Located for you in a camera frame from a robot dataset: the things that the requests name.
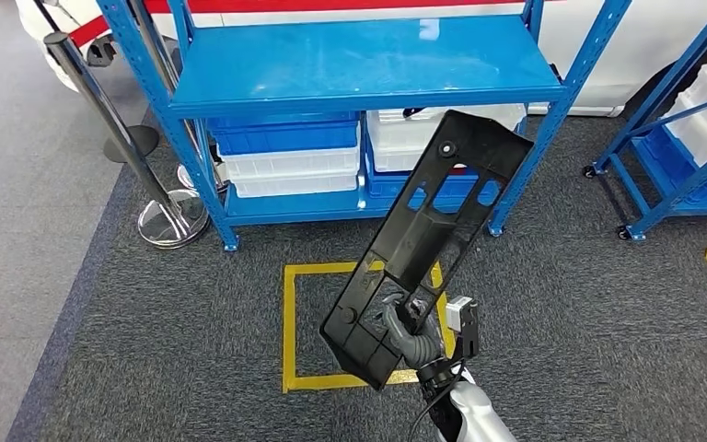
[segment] white car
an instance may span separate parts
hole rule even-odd
[[[69,32],[91,65],[107,65],[114,55],[110,31],[95,0],[43,0],[58,27]],[[317,11],[264,12],[282,7],[282,0],[236,2],[232,0],[190,1],[197,27],[244,26],[268,23],[363,20],[393,17],[449,17],[487,14],[512,14],[523,3],[513,0],[481,0],[489,5],[392,7],[354,9],[361,0],[302,0]],[[344,2],[346,7],[340,9]],[[544,8],[539,46],[546,59],[557,65],[564,76],[603,0],[551,0]],[[243,5],[258,12],[229,12]],[[412,0],[389,0],[385,4],[415,5]],[[145,0],[158,30],[167,38],[177,33],[165,0]],[[46,54],[42,38],[52,31],[33,0],[17,0],[20,19],[26,31],[41,46],[48,64],[70,88],[74,88],[60,66]],[[684,52],[707,22],[707,0],[634,0],[616,34],[608,44],[595,71],[587,80],[575,106],[574,115],[616,116],[636,92],[650,79],[664,72]]]

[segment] mounting hole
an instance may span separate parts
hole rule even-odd
[[[416,190],[413,191],[411,199],[408,201],[408,208],[414,212],[418,211],[419,207],[421,207],[424,202],[424,198],[426,198],[426,192],[421,187],[417,187]]]
[[[478,204],[487,207],[494,204],[494,201],[497,200],[497,197],[500,195],[501,189],[502,186],[496,180],[486,181],[486,184],[483,185],[481,192],[478,194]]]
[[[450,158],[457,154],[457,147],[454,143],[446,141],[437,148],[440,156],[443,158]]]

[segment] gray floor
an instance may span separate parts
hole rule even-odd
[[[469,366],[519,440],[707,441],[707,219],[665,223],[643,243],[615,237],[617,213],[579,170],[619,124],[569,120],[509,232],[480,238],[448,288],[481,302]],[[40,378],[52,382],[31,385],[9,440],[404,436],[421,408],[414,385],[281,392],[283,266],[355,261],[377,221],[241,228],[237,253],[211,232],[156,253],[129,220],[146,199],[132,179],[119,179],[88,254],[87,294],[64,306],[76,335],[51,339],[56,368]],[[296,278],[300,376],[339,372],[317,327],[343,283]],[[428,422],[420,431],[431,440]]]
[[[124,65],[100,76],[127,122],[146,105]],[[0,440],[40,360],[120,167],[103,125],[0,0]]]

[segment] blue shelving unit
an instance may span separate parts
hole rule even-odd
[[[543,0],[527,0],[519,15],[204,29],[193,26],[184,0],[168,0],[183,58],[170,94],[126,0],[97,1],[226,250],[238,246],[234,226],[382,216],[388,207],[367,196],[362,173],[356,191],[258,199],[229,192],[222,203],[183,119],[203,129],[206,119],[226,116],[549,102],[535,147],[488,225],[497,236],[631,2],[604,1],[559,78],[538,48]]]
[[[707,215],[707,162],[698,167],[687,148],[666,128],[670,122],[707,109],[707,103],[647,123],[706,49],[707,25],[600,158],[584,170],[588,178],[593,178],[607,168],[614,169],[641,212],[641,218],[619,227],[620,238],[643,240],[647,230],[668,216]],[[656,205],[646,202],[621,161],[627,151],[633,152],[660,193],[661,200]]]

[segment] metal pole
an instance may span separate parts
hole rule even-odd
[[[110,130],[114,144],[153,199],[139,218],[138,228],[143,238],[159,248],[176,249],[202,233],[208,224],[208,215],[199,195],[184,189],[167,192],[158,181],[110,99],[87,69],[82,54],[69,39],[69,35],[54,32],[44,38],[44,44],[69,75],[79,93],[101,116]]]
[[[145,41],[147,53],[150,55],[153,65],[156,66],[158,76],[161,77],[161,81],[164,83],[164,87],[167,88],[169,93],[174,94],[175,89],[178,88],[180,74],[178,74],[177,67],[174,63],[172,63],[167,45],[164,44],[164,39],[161,37],[161,34],[158,33],[156,24],[153,22],[153,18],[150,16],[150,13],[147,12],[143,0],[127,1],[134,12],[136,27],[139,29],[142,40]],[[203,152],[200,147],[201,142],[197,138],[196,128],[194,127],[193,122],[191,120],[183,120],[183,125],[185,126],[185,131],[188,134],[188,137],[191,139],[193,148],[196,149],[196,153],[200,156],[209,155],[208,153]],[[219,192],[224,191],[228,183],[221,179],[215,163],[213,164],[213,176],[216,189]],[[191,189],[193,188],[193,183],[188,176],[188,172],[181,164],[178,167],[178,178],[183,185]]]

